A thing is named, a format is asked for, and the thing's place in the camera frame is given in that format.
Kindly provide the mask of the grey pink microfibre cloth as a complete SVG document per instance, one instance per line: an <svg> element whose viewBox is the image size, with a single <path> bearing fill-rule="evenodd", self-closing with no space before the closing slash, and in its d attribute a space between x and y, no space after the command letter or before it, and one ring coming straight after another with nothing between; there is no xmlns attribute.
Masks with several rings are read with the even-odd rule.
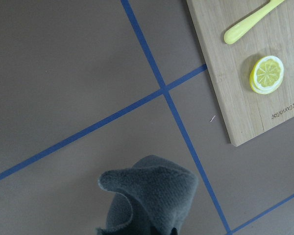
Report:
<svg viewBox="0 0 294 235"><path fill-rule="evenodd" d="M191 208L198 177L180 165L146 156L133 167L104 172L102 190L115 193L98 235L177 235Z"/></svg>

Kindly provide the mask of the yellow plastic knife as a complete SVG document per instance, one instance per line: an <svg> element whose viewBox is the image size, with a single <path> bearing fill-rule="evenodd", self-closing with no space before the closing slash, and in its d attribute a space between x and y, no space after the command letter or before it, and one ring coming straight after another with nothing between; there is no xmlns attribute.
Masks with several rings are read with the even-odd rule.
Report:
<svg viewBox="0 0 294 235"><path fill-rule="evenodd" d="M269 14L273 9L283 3L283 0L270 0L264 6L260 7L254 13L240 20L230 27L223 36L226 44L232 45L241 39L249 30L251 30L262 18Z"/></svg>

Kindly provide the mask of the yellow lemon slice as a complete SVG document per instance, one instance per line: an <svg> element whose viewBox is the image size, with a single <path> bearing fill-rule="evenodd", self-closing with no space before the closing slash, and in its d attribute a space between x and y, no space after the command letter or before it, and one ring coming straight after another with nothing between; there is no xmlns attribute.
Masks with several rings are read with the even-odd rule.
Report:
<svg viewBox="0 0 294 235"><path fill-rule="evenodd" d="M259 59L249 78L251 89L257 94L270 94L277 90L284 78L284 65L273 55Z"/></svg>

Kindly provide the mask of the bamboo cutting board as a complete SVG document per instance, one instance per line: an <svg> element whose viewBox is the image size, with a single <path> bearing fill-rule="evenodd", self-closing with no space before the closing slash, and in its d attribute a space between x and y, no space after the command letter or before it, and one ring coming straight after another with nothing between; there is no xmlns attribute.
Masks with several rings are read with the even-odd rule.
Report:
<svg viewBox="0 0 294 235"><path fill-rule="evenodd" d="M267 0L190 0L187 2L231 143L239 146L294 117L294 0L285 0L233 44L228 29ZM264 89L261 59L276 56L283 80Z"/></svg>

